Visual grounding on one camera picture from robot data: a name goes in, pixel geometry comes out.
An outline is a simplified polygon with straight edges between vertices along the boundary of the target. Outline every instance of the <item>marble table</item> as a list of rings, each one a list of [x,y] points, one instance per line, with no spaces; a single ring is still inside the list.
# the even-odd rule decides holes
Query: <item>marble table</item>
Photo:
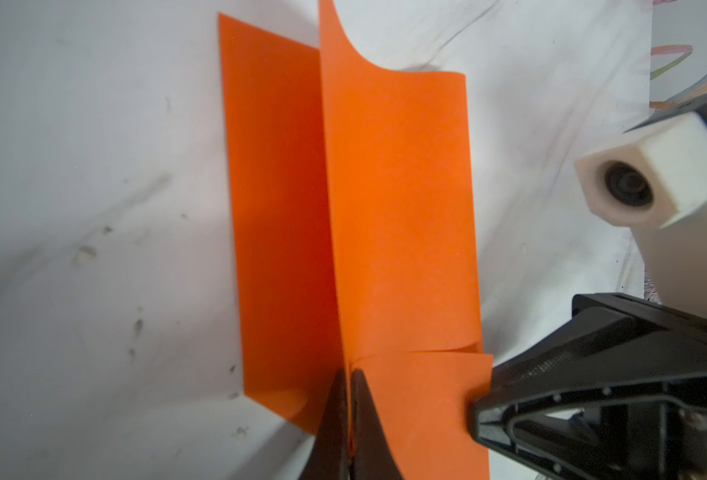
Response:
[[[575,293],[641,294],[571,162],[647,116],[651,1],[337,4],[371,62],[467,75],[487,352]],[[314,0],[0,0],[0,479],[292,478],[308,453],[241,394],[216,11],[318,45]]]

